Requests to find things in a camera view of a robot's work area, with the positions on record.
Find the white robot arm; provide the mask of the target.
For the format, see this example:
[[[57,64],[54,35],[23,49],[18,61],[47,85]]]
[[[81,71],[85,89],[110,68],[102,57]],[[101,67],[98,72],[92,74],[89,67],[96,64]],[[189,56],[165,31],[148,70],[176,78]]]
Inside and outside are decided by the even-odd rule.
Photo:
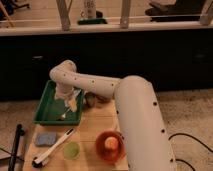
[[[129,171],[177,171],[152,83],[141,76],[113,78],[81,74],[71,60],[50,70],[56,96],[63,100],[71,88],[81,88],[105,98],[113,98],[124,137]]]

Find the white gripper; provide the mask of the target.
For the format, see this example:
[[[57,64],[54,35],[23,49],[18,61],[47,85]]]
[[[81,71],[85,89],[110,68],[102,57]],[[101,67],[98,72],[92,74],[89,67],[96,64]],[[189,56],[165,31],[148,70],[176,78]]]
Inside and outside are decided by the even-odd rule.
[[[77,102],[75,98],[72,98],[74,87],[62,84],[57,84],[55,88],[55,99],[69,100],[68,107],[72,112],[77,111]]]

